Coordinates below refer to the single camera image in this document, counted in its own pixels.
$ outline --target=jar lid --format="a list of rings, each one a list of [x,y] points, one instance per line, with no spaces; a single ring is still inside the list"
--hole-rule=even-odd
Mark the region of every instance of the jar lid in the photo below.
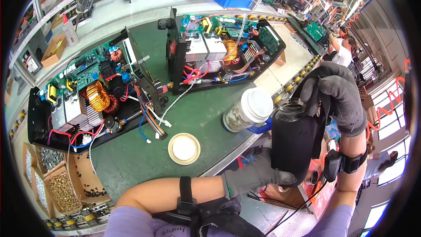
[[[178,164],[192,164],[200,155],[199,141],[188,133],[176,134],[168,143],[168,154]]]
[[[261,118],[267,118],[273,111],[272,98],[259,87],[250,89],[247,95],[247,103],[250,110]]]

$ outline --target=glass jar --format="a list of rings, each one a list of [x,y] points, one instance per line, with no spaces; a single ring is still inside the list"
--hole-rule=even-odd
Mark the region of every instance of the glass jar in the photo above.
[[[300,98],[288,98],[278,103],[276,119],[285,122],[295,122],[304,117],[305,106]]]

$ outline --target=plastic bottle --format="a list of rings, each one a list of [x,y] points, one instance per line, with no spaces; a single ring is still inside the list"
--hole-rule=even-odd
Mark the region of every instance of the plastic bottle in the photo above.
[[[74,47],[79,43],[79,38],[77,37],[75,28],[67,19],[66,14],[63,14],[63,32],[66,35],[66,39],[71,47]]]
[[[237,133],[266,121],[273,111],[270,95],[261,88],[247,89],[234,106],[221,116],[225,130]]]

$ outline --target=hand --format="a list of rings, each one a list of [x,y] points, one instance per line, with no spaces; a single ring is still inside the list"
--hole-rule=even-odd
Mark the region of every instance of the hand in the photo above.
[[[319,108],[318,92],[314,91],[318,87],[319,92],[333,97],[330,109],[340,132],[348,137],[361,134],[367,125],[367,115],[361,105],[360,93],[351,71],[345,66],[328,61],[315,70],[328,71],[331,76],[309,78],[304,83],[300,98],[306,104],[309,116],[313,116]]]
[[[233,198],[238,194],[255,191],[268,184],[290,185],[297,179],[293,174],[271,168],[270,149],[263,147],[263,152],[242,169],[225,171],[222,174],[225,197]]]

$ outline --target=copper wire coil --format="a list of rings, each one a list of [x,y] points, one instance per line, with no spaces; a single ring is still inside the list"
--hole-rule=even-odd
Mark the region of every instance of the copper wire coil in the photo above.
[[[231,61],[233,61],[238,54],[238,49],[235,48],[235,41],[231,39],[224,39],[222,41],[224,43],[224,46],[227,49],[227,53],[231,53],[232,50],[234,50],[228,57],[226,57],[223,61],[225,65],[229,65]]]
[[[105,110],[110,104],[108,93],[99,81],[86,88],[86,96],[91,107],[97,112]]]
[[[119,59],[121,59],[122,55],[123,55],[123,52],[121,50],[116,50],[111,53],[111,59],[113,61],[118,61]]]
[[[113,114],[117,112],[120,105],[119,100],[114,95],[109,95],[109,106],[104,109],[104,112],[107,114]]]

